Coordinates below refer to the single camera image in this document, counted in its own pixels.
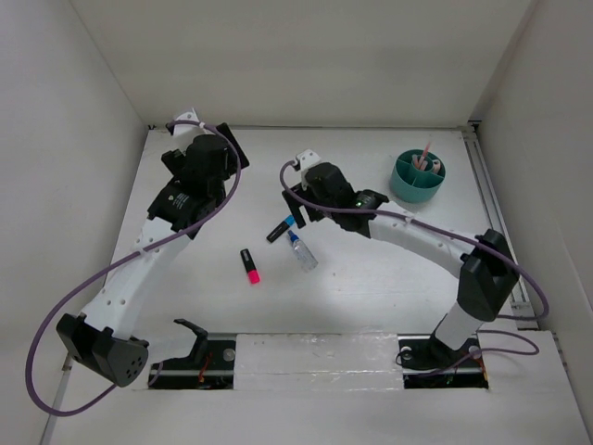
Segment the blue highlighter black body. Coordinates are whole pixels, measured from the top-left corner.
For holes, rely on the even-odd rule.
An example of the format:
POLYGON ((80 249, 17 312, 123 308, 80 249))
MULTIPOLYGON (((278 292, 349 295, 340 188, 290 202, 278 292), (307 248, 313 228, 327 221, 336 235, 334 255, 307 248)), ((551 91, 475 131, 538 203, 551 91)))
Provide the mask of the blue highlighter black body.
POLYGON ((294 223, 295 218, 292 215, 287 216, 271 230, 271 232, 266 236, 266 240, 269 243, 275 242, 281 235, 286 233, 294 223))

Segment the clear bottle blue cap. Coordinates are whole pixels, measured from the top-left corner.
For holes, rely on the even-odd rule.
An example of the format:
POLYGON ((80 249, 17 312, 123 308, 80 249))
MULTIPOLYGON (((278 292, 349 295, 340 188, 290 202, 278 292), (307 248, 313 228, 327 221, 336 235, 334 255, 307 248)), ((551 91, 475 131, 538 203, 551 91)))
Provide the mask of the clear bottle blue cap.
POLYGON ((300 237, 292 230, 287 232, 288 239, 291 243, 292 250, 299 261, 300 266, 305 271, 312 271, 318 266, 318 261, 311 253, 307 245, 300 239, 300 237))

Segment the pink purple pen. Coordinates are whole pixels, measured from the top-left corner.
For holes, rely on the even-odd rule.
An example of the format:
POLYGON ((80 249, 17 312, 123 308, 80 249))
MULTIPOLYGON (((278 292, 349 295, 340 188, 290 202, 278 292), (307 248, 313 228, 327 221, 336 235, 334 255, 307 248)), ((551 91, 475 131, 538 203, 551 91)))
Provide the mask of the pink purple pen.
POLYGON ((424 171, 427 165, 427 155, 428 152, 430 150, 432 142, 429 141, 427 143, 427 145, 425 146, 422 154, 417 158, 417 162, 416 162, 416 167, 420 170, 420 171, 424 171))

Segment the pink highlighter black body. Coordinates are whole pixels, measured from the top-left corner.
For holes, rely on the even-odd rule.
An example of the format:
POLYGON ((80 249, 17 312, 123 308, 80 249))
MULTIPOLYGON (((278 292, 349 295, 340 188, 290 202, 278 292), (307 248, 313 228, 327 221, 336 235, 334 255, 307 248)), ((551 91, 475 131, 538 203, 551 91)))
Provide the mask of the pink highlighter black body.
POLYGON ((244 265, 247 279, 251 285, 258 284, 260 282, 259 271, 253 260, 250 251, 244 248, 240 251, 240 257, 244 265))

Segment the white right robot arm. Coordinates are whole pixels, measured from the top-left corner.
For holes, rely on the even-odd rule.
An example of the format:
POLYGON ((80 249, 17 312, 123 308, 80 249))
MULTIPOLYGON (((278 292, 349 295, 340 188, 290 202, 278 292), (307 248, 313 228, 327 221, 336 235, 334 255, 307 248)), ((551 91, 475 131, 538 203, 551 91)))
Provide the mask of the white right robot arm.
POLYGON ((458 281, 455 303, 421 348, 430 360, 448 365, 485 323, 494 321, 519 280, 506 238, 489 229, 470 238, 416 219, 387 196, 356 191, 329 162, 293 160, 299 184, 285 186, 284 200, 296 225, 328 219, 342 230, 415 253, 458 281))

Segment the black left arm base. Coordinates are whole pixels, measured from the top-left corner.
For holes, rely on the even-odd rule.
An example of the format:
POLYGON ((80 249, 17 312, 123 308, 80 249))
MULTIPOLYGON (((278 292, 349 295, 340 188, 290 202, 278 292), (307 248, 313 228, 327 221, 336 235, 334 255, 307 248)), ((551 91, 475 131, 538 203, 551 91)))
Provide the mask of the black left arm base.
POLYGON ((159 390, 233 389, 237 334, 210 334, 183 318, 173 320, 195 336, 190 351, 150 368, 147 387, 159 390))

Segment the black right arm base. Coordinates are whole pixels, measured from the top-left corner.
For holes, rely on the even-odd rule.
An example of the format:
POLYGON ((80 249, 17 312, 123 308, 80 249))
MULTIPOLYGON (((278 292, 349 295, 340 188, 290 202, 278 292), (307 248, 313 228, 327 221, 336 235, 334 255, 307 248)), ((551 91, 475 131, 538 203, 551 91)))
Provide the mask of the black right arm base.
POLYGON ((488 389, 486 367, 477 335, 459 350, 450 350, 430 335, 398 335, 395 364, 405 389, 488 389))

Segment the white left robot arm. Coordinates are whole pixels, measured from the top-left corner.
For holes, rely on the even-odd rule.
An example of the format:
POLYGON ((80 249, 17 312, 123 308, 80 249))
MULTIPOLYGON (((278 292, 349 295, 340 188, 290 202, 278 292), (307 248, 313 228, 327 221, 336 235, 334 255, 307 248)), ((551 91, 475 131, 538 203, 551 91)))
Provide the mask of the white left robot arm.
POLYGON ((63 314, 57 333, 72 359, 113 385, 130 385, 148 361, 148 342, 133 335, 145 301, 201 226, 229 200, 225 184, 249 165, 229 125, 197 124, 184 149, 161 157, 171 174, 147 210, 133 259, 114 269, 77 315, 63 314))

